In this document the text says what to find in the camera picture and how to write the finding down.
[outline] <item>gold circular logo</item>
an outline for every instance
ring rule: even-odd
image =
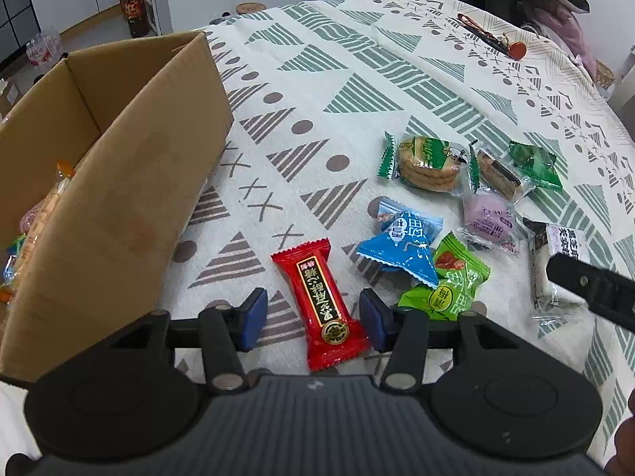
[[[440,285],[432,295],[430,295],[428,304],[430,304],[430,307],[435,311],[447,310],[452,304],[452,288],[445,286],[445,284]]]
[[[322,339],[331,345],[339,345],[348,338],[348,326],[342,321],[327,322],[322,328]]]

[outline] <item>pink garment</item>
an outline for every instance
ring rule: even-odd
[[[580,23],[558,0],[522,0],[531,7],[536,21],[553,30],[566,43],[574,56],[580,56],[582,65],[593,80],[596,80],[598,63],[584,40]]]

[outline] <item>small cardboard box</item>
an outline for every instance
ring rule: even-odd
[[[24,95],[0,123],[0,246],[57,161],[77,169],[10,302],[0,376],[34,381],[154,308],[232,123],[202,33],[73,52]]]
[[[22,93],[11,77],[6,81],[0,79],[0,91],[0,120],[2,120],[22,98]]]

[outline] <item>red packaged snack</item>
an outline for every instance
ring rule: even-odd
[[[291,280],[307,331],[311,372],[354,358],[370,348],[361,323],[354,321],[326,266],[328,238],[304,243],[271,256]]]

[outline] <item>tablecloth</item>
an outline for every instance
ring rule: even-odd
[[[516,62],[487,47],[459,25],[458,12],[525,42],[527,55]],[[256,349],[241,355],[246,370],[308,372],[302,321],[273,252],[327,236],[330,270],[358,317],[361,289],[393,303],[413,284],[356,254],[377,233],[382,195],[444,217],[441,236],[458,226],[457,199],[377,177],[385,131],[463,144],[480,139],[502,156],[509,139],[554,152],[564,190],[537,189],[518,212],[583,230],[594,265],[635,277],[635,146],[551,41],[456,0],[302,2],[203,30],[235,122],[159,305],[175,318],[194,317],[266,288],[268,318]],[[532,321],[527,256],[478,255],[492,275],[477,293],[477,310],[598,387],[604,412],[589,453],[604,463],[635,384],[635,337],[591,314]],[[371,351],[328,372],[378,377],[386,361]],[[179,351],[177,364],[202,380],[198,351]],[[425,380],[451,366],[450,352],[430,351]]]

